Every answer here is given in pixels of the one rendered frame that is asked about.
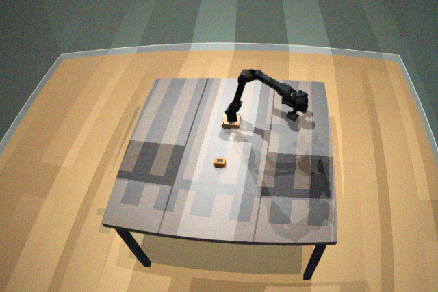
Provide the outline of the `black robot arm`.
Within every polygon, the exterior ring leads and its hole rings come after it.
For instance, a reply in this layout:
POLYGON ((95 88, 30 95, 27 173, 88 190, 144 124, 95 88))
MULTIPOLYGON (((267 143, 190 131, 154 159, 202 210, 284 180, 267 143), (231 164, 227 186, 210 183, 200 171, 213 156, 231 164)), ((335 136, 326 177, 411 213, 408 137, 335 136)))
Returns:
POLYGON ((237 122, 236 113, 240 110, 243 103, 243 101, 241 101, 241 97, 244 92, 244 86, 247 82, 251 82, 254 80, 259 80, 270 88, 276 90, 282 97, 281 104, 286 104, 290 107, 295 107, 297 105, 297 107, 295 108, 296 111, 300 111, 303 113, 307 112, 308 97, 305 94, 297 94, 297 91, 291 86, 276 81, 275 79, 261 72, 260 70, 244 69, 238 76, 239 85, 237 87, 235 97, 225 111, 225 114, 227 115, 227 122, 237 122), (291 96, 292 92, 293 94, 291 96))

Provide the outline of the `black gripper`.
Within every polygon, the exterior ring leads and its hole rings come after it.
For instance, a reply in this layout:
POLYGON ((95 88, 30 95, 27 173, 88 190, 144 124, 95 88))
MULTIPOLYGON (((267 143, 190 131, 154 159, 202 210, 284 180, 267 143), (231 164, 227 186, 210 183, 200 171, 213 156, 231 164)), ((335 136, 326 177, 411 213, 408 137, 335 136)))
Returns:
MULTIPOLYGON (((306 93, 306 92, 303 92, 302 90, 299 90, 299 92, 297 93, 297 94, 305 94, 306 96, 308 96, 308 94, 306 93)), ((297 105, 295 106, 295 107, 292 107, 294 110, 292 111, 292 112, 288 112, 287 113, 287 115, 286 115, 286 117, 287 118, 289 118, 289 119, 291 119, 291 120, 293 120, 293 121, 296 121, 296 119, 298 118, 298 114, 297 114, 297 111, 295 110, 295 108, 297 107, 297 105)))

